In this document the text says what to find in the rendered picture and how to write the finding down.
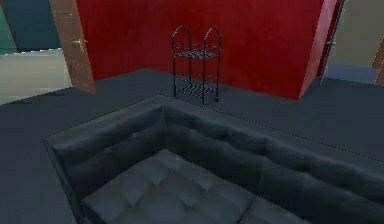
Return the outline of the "red room door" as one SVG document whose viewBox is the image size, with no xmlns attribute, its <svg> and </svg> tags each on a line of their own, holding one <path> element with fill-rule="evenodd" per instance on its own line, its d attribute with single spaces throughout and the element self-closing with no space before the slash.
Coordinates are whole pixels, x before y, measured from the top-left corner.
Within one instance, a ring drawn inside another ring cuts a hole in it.
<svg viewBox="0 0 384 224">
<path fill-rule="evenodd" d="M 315 34 L 312 41 L 312 47 L 306 65 L 303 83 L 300 88 L 298 98 L 301 98 L 322 69 L 321 63 L 327 58 L 326 42 L 331 41 L 332 33 L 336 28 L 336 18 L 343 0 L 321 0 L 320 12 L 317 17 Z"/>
</svg>

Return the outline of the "dark grey tufted sofa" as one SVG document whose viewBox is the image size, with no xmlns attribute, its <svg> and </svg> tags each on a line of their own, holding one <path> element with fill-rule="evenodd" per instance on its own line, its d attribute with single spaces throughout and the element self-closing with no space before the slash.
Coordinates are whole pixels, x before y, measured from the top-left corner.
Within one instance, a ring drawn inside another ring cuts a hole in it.
<svg viewBox="0 0 384 224">
<path fill-rule="evenodd" d="M 76 224 L 384 224 L 384 162 L 164 96 L 44 144 Z"/>
</svg>

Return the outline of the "brown wooden room door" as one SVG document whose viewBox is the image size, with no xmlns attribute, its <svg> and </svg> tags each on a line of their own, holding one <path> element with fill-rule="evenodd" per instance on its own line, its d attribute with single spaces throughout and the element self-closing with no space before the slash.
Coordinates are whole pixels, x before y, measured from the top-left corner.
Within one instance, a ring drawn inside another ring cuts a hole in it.
<svg viewBox="0 0 384 224">
<path fill-rule="evenodd" d="M 67 70 L 74 88 L 96 94 L 95 82 L 87 52 L 81 52 L 74 40 L 83 39 L 83 29 L 77 0 L 49 0 L 52 15 L 63 50 Z"/>
</svg>

